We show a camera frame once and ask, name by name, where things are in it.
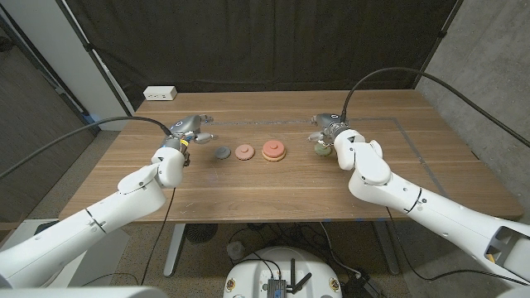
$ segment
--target white power outlet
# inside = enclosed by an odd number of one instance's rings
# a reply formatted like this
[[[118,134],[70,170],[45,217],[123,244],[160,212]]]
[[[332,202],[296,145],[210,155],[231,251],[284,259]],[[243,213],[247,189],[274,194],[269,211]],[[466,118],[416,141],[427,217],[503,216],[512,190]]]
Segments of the white power outlet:
[[[176,96],[174,86],[149,86],[143,91],[147,100],[173,100]]]

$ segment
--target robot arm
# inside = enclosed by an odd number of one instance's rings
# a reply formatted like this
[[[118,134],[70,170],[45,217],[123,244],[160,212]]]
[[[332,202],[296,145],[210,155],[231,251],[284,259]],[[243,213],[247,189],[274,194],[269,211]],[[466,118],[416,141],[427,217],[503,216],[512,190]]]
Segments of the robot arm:
[[[202,121],[212,118],[195,115],[177,122],[152,164],[123,178],[114,194],[0,252],[0,287],[47,286],[66,264],[107,233],[161,208],[166,203],[162,189],[177,187],[183,167],[190,162],[188,141],[206,143],[214,138],[200,132]]]
[[[322,132],[312,134],[310,139],[333,144],[340,168],[354,169],[348,185],[352,195],[403,212],[454,243],[492,273],[530,283],[530,226],[468,209],[392,173],[381,146],[376,141],[365,142],[347,123],[340,123],[338,115],[320,114],[313,122],[322,127]]]

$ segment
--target black cord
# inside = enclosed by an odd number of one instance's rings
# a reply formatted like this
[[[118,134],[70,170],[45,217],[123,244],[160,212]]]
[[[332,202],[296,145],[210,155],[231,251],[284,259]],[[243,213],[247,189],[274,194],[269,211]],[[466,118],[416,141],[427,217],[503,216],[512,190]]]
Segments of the black cord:
[[[140,286],[143,286],[143,282],[146,280],[147,269],[149,268],[149,263],[151,262],[152,254],[155,252],[155,248],[157,247],[158,239],[160,239],[160,236],[162,235],[162,231],[164,230],[164,226],[166,225],[167,215],[169,214],[169,210],[171,210],[171,204],[173,204],[173,198],[175,198],[175,189],[173,189],[173,194],[171,195],[169,206],[167,206],[166,216],[164,217],[164,221],[162,222],[162,226],[160,227],[160,232],[158,232],[157,240],[155,240],[155,244],[152,246],[151,254],[149,255],[149,258],[147,259],[146,269],[143,271],[142,283],[140,283]]]
[[[230,239],[229,239],[229,243],[232,242],[232,239],[234,239],[235,235],[241,233],[242,231],[246,231],[246,230],[248,230],[248,229],[250,229],[250,228],[241,228],[240,230],[238,230],[238,231],[236,231],[235,233],[233,233],[233,234],[232,234],[232,237],[230,237]]]
[[[131,274],[131,273],[109,273],[109,274],[105,274],[104,276],[100,276],[100,277],[98,277],[98,278],[96,278],[96,279],[93,279],[92,281],[89,281],[89,282],[85,283],[85,284],[82,285],[82,286],[86,286],[86,285],[88,285],[88,284],[91,284],[91,283],[94,282],[94,281],[97,281],[98,279],[104,278],[104,277],[106,277],[106,276],[111,276],[111,275],[126,275],[126,276],[132,276],[132,278],[134,278],[134,281],[136,282],[136,285],[137,285],[137,286],[140,286],[140,284],[138,283],[138,279],[137,279],[133,274]]]
[[[235,265],[241,264],[242,262],[249,262],[249,261],[263,262],[263,264],[265,264],[265,266],[267,266],[268,270],[271,272],[271,278],[274,279],[274,273],[272,273],[271,267],[267,264],[267,262],[265,262],[267,260],[263,260],[263,259],[244,259],[244,260],[242,260],[240,262],[237,262]]]
[[[449,91],[451,91],[454,95],[458,96],[460,99],[464,100],[465,103],[469,104],[469,106],[471,106],[472,108],[475,109],[475,111],[481,113],[483,116],[485,116],[489,121],[495,123],[498,127],[501,127],[505,132],[509,133],[510,135],[512,135],[512,137],[515,137],[516,139],[518,139],[521,143],[523,143],[526,147],[530,148],[530,142],[525,139],[524,137],[522,137],[521,135],[519,135],[518,133],[516,133],[514,130],[512,130],[510,127],[507,127],[504,123],[500,122],[499,120],[497,120],[495,117],[491,116],[488,112],[484,111],[482,108],[480,108],[478,105],[476,105],[475,103],[473,103],[470,99],[466,98],[462,93],[460,93],[458,90],[456,90],[455,88],[451,87],[448,83],[442,81],[441,79],[438,79],[437,77],[435,77],[434,75],[432,74],[428,74],[428,73],[425,73],[423,71],[420,71],[420,70],[415,70],[415,69],[411,69],[411,68],[407,68],[407,67],[388,67],[388,68],[383,68],[383,69],[380,69],[380,70],[375,70],[374,72],[366,75],[364,78],[362,78],[359,82],[357,82],[357,84],[355,84],[355,86],[349,91],[348,93],[348,96],[346,97],[346,100],[344,101],[344,107],[342,108],[342,114],[340,115],[340,121],[341,122],[345,122],[346,121],[346,109],[348,107],[348,103],[349,103],[349,100],[351,99],[351,96],[353,95],[354,91],[368,78],[374,76],[374,75],[377,75],[379,73],[382,73],[382,72],[386,72],[386,71],[407,71],[407,72],[412,72],[414,74],[417,74],[417,75],[422,75],[428,79],[432,79],[433,81],[437,82],[438,84],[442,85],[443,87],[445,87],[446,89],[448,89]]]
[[[260,257],[260,256],[259,256],[257,253],[255,253],[255,252],[253,252],[253,254],[254,254],[256,257],[258,257],[258,259],[260,259],[260,260],[262,260],[262,261],[264,261],[264,262],[271,262],[272,264],[274,264],[274,265],[276,266],[276,268],[278,268],[278,278],[279,278],[279,280],[282,279],[282,269],[280,269],[280,267],[278,266],[278,264],[276,264],[276,263],[273,262],[273,261],[263,259],[262,257]]]
[[[442,277],[445,277],[445,276],[449,276],[449,275],[453,275],[453,274],[456,274],[456,273],[466,273],[466,272],[469,272],[469,273],[478,273],[478,274],[484,274],[486,276],[493,276],[493,277],[498,277],[498,278],[502,278],[504,280],[507,280],[507,281],[511,281],[511,282],[515,282],[515,283],[518,283],[519,285],[523,285],[523,286],[528,286],[528,284],[526,282],[522,282],[522,281],[518,281],[516,279],[513,279],[513,278],[510,278],[510,277],[507,277],[507,276],[501,276],[501,275],[498,275],[498,274],[494,274],[494,273],[491,273],[491,272],[482,272],[482,271],[478,271],[478,270],[473,270],[473,269],[460,269],[460,270],[454,270],[454,271],[451,271],[451,272],[446,272],[446,273],[442,273],[440,275],[437,275],[437,276],[434,276],[434,277],[424,277],[422,275],[420,275],[415,269],[414,267],[412,266],[412,264],[410,263],[410,261],[408,260],[408,257],[407,257],[407,254],[405,253],[405,248],[403,247],[402,245],[402,242],[401,242],[401,238],[399,237],[399,233],[398,233],[398,229],[396,228],[396,224],[394,223],[394,218],[392,217],[392,214],[390,213],[390,209],[388,209],[387,207],[387,212],[388,212],[388,215],[390,216],[390,220],[392,222],[392,226],[393,226],[393,229],[394,229],[394,232],[396,233],[396,236],[397,236],[397,242],[399,243],[399,247],[401,248],[401,251],[403,252],[403,256],[405,257],[405,261],[407,261],[407,265],[411,268],[412,272],[414,272],[414,274],[416,274],[418,277],[420,277],[422,280],[424,281],[435,281],[439,278],[442,278]]]
[[[3,179],[5,176],[11,174],[14,170],[18,169],[23,164],[25,164],[28,161],[30,161],[33,157],[39,155],[44,150],[48,149],[49,147],[54,146],[56,143],[58,143],[58,142],[60,142],[62,140],[65,140],[68,137],[72,137],[76,133],[83,132],[84,130],[87,130],[87,129],[89,129],[91,127],[94,127],[94,126],[97,126],[99,124],[109,123],[109,122],[112,122],[112,121],[119,121],[119,120],[140,120],[140,121],[147,121],[147,122],[150,122],[150,123],[155,123],[156,125],[158,125],[162,129],[162,131],[164,131],[164,133],[167,136],[171,135],[171,131],[169,130],[169,128],[167,128],[164,124],[158,122],[157,120],[151,119],[151,118],[127,116],[127,117],[113,117],[113,118],[107,118],[107,119],[99,120],[97,122],[85,125],[85,126],[83,126],[81,128],[78,128],[78,129],[76,129],[76,130],[74,130],[72,132],[68,132],[64,136],[58,137],[54,141],[49,142],[48,144],[44,145],[43,147],[35,150],[32,154],[30,154],[29,156],[27,156],[26,158],[22,159],[17,164],[15,164],[14,166],[10,167],[6,171],[4,171],[2,174],[0,174],[0,180]]]

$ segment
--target black backdrop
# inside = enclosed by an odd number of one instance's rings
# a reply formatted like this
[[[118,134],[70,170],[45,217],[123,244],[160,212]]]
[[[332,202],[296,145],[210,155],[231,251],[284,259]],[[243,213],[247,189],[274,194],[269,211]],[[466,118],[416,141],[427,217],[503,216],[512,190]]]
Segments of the black backdrop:
[[[67,0],[136,109],[179,92],[348,89],[388,66],[420,69],[456,0]],[[363,88],[411,88],[381,74]]]

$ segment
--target metal frame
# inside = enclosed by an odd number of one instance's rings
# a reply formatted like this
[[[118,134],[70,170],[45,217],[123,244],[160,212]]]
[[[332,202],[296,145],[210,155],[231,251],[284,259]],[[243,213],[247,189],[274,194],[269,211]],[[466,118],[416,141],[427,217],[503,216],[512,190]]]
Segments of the metal frame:
[[[118,89],[116,88],[116,86],[113,84],[113,81],[109,77],[111,76],[110,71],[105,70],[107,69],[107,66],[103,64],[103,61],[101,60],[101,58],[99,58],[99,55],[97,54],[95,49],[92,48],[92,46],[90,45],[88,39],[86,38],[86,35],[83,33],[82,29],[80,28],[79,23],[75,20],[73,12],[70,10],[69,7],[67,7],[67,4],[64,1],[55,0],[55,2],[59,6],[59,9],[65,15],[66,20],[68,20],[68,23],[71,25],[72,29],[74,29],[74,32],[79,38],[79,40],[81,41],[81,43],[83,44],[84,49],[86,50],[87,53],[89,53],[90,58],[92,58],[92,61],[98,68],[99,73],[103,76],[103,78],[105,79],[105,82],[107,82],[108,87],[112,90],[117,101],[122,106],[123,111],[125,111],[127,116],[132,116],[131,110],[129,110],[129,107],[123,101],[122,95],[119,93]]]

